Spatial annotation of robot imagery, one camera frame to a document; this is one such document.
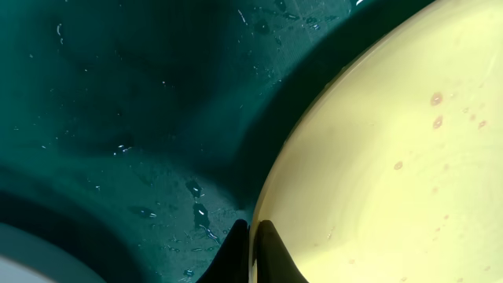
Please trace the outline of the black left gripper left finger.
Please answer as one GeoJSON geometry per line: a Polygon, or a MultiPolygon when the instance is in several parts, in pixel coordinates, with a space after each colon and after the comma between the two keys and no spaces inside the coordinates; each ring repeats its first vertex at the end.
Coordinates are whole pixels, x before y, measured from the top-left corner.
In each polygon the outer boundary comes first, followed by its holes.
{"type": "Polygon", "coordinates": [[[238,219],[197,283],[248,283],[248,223],[238,219]]]}

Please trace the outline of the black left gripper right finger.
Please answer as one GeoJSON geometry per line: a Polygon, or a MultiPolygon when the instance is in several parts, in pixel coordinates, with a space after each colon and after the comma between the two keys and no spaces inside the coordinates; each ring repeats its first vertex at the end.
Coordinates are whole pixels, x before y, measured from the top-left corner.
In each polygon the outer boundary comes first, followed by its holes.
{"type": "Polygon", "coordinates": [[[256,262],[258,283],[307,283],[270,220],[258,224],[253,261],[256,262]]]}

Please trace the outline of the yellow-green plate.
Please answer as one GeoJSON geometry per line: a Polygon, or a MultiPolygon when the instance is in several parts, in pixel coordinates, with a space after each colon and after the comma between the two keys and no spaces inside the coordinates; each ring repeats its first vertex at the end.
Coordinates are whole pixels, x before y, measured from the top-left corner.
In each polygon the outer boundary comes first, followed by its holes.
{"type": "Polygon", "coordinates": [[[436,1],[303,115],[255,207],[310,282],[502,279],[502,1],[436,1]]]}

